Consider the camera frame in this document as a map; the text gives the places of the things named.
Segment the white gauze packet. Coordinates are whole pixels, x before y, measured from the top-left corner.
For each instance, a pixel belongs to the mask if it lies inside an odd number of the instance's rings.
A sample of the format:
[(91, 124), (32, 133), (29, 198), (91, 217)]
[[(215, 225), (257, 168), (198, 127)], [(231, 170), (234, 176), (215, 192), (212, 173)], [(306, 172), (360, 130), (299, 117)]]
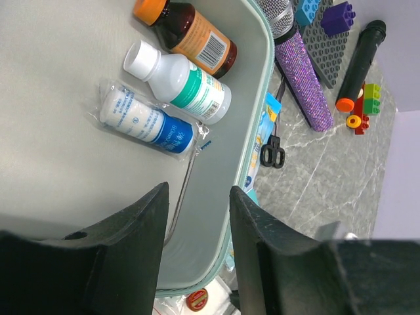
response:
[(230, 294), (230, 288), (217, 276), (207, 286), (189, 295), (155, 299), (152, 314), (241, 314), (230, 302)]

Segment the white green-label bottle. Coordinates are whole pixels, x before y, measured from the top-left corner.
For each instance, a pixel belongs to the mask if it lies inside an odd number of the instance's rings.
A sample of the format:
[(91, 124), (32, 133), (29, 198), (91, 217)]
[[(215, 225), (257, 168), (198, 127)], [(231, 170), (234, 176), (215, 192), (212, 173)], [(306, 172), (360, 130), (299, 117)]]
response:
[(133, 43), (123, 69), (149, 84), (153, 95), (205, 125), (218, 123), (229, 110), (230, 88), (183, 54), (162, 54), (149, 43)]

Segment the mint green medicine case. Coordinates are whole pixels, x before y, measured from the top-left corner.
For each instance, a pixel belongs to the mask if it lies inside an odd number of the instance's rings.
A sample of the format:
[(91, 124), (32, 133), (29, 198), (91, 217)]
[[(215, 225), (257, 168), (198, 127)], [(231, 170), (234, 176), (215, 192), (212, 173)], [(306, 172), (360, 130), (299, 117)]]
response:
[(157, 47), (133, 1), (1, 2), (1, 228), (61, 239), (169, 185), (167, 237), (156, 294), (186, 295), (222, 268), (229, 191), (242, 186), (274, 66), (268, 23), (253, 1), (195, 1), (238, 57), (222, 82), (228, 113), (198, 154), (174, 157), (101, 127), (91, 115), (99, 83), (118, 80), (131, 45)]

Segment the brown orange-cap medicine bottle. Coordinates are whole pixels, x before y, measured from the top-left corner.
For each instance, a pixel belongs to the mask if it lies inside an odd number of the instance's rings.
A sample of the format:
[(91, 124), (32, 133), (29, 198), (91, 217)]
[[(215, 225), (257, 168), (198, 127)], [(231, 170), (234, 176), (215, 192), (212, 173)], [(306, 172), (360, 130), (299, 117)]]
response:
[(155, 30), (167, 51), (183, 54), (216, 79), (224, 76), (236, 61), (236, 44), (191, 3), (137, 1), (133, 15)]

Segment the blue white bandage roll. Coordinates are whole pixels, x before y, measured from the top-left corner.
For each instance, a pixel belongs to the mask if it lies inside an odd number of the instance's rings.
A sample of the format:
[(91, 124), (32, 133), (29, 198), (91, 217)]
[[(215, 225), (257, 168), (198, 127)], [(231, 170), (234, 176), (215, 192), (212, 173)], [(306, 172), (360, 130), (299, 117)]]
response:
[(83, 109), (96, 128), (179, 161), (195, 158), (215, 141), (209, 126), (113, 79), (101, 79)]

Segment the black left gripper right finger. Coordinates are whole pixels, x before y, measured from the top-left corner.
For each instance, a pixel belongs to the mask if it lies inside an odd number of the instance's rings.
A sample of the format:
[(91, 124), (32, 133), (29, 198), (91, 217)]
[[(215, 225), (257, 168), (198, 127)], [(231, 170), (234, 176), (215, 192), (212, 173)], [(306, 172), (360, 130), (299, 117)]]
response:
[(242, 314), (418, 314), (417, 240), (317, 241), (230, 190)]

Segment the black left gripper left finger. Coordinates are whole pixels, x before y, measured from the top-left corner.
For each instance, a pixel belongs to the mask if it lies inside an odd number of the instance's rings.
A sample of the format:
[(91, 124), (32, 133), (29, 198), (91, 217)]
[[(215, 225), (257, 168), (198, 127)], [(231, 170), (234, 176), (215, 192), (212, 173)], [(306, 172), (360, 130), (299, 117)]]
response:
[(61, 240), (1, 232), (2, 314), (151, 314), (169, 185)]

